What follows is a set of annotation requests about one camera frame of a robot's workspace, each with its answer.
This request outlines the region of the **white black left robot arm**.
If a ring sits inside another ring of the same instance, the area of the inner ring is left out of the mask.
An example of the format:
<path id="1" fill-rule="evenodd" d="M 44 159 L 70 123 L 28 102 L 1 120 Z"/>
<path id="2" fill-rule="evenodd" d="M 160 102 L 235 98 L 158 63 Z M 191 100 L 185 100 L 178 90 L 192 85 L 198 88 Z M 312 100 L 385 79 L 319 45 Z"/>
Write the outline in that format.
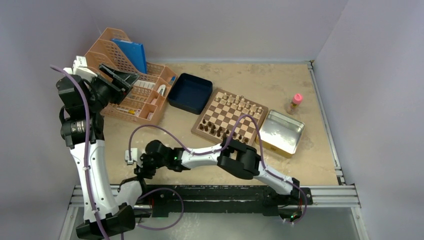
<path id="1" fill-rule="evenodd" d="M 137 73 L 101 64 L 100 74 L 62 70 L 56 83 L 63 102 L 60 134 L 75 162 L 83 195 L 83 223 L 76 235 L 84 240 L 108 240 L 135 228 L 134 205 L 149 199 L 137 178 L 125 180 L 117 195 L 112 192 L 105 163 L 104 118 L 101 111 L 121 103 L 138 80 Z"/>

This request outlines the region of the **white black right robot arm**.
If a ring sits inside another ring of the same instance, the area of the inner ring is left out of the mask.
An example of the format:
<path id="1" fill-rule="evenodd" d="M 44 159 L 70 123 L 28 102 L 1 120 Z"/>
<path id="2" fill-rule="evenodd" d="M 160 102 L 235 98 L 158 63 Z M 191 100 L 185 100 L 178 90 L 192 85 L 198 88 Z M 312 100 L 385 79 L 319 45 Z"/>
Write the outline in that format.
<path id="1" fill-rule="evenodd" d="M 134 173 L 138 178 L 152 179 L 162 167 L 182 172 L 204 166 L 218 166 L 239 179 L 258 180 L 271 187 L 288 204 L 294 203 L 301 195 L 297 179 L 265 164 L 254 147 L 234 139 L 205 148 L 170 148 L 153 140 L 137 160 Z"/>

